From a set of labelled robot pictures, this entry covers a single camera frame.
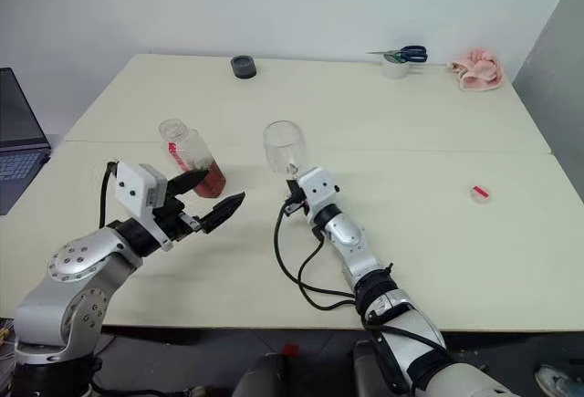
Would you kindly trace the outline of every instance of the red liquid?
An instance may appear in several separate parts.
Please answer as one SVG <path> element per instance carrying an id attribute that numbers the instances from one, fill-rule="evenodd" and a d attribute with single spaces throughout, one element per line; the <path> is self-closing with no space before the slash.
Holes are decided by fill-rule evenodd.
<path id="1" fill-rule="evenodd" d="M 194 191 L 202 198 L 216 198 L 225 188 L 225 177 L 216 161 L 204 177 L 204 180 L 194 188 Z"/>

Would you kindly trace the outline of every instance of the shoe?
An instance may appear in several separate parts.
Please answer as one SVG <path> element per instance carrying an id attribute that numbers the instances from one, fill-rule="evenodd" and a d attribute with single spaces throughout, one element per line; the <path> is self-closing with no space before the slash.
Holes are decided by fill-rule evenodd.
<path id="1" fill-rule="evenodd" d="M 562 371 L 542 365 L 536 372 L 536 382 L 548 397 L 569 397 L 569 385 L 573 380 Z"/>

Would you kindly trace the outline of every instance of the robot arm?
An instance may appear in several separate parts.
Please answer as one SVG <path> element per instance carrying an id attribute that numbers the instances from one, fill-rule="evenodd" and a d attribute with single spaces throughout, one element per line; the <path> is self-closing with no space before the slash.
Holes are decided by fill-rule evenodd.
<path id="1" fill-rule="evenodd" d="M 239 207 L 244 193 L 225 198 L 203 218 L 183 212 L 176 195 L 204 178 L 186 172 L 167 182 L 148 164 L 120 162 L 116 197 L 133 216 L 62 246 L 47 274 L 16 311 L 13 397 L 90 395 L 99 369 L 93 356 L 112 295 L 158 248 L 169 250 L 193 232 L 210 233 Z"/>
<path id="2" fill-rule="evenodd" d="M 286 213 L 304 208 L 308 223 L 338 250 L 356 309 L 373 334 L 381 372 L 396 394 L 429 397 L 512 397 L 506 387 L 471 365 L 456 363 L 436 326 L 399 289 L 357 227 L 335 204 L 339 187 L 321 167 L 289 182 Z"/>

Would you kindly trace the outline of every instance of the pink cloth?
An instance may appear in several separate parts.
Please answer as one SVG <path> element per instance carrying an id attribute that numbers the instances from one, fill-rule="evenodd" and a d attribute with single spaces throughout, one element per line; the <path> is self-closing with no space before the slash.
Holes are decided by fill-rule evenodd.
<path id="1" fill-rule="evenodd" d="M 458 75 L 463 91 L 487 91 L 497 89 L 503 83 L 503 69 L 499 60 L 483 48 L 448 65 Z"/>

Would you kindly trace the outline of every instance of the laptop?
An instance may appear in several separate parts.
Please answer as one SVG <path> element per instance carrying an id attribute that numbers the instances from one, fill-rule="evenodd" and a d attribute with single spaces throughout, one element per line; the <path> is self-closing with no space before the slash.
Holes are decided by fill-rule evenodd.
<path id="1" fill-rule="evenodd" d="M 7 214 L 51 147 L 11 68 L 0 68 L 0 214 Z"/>

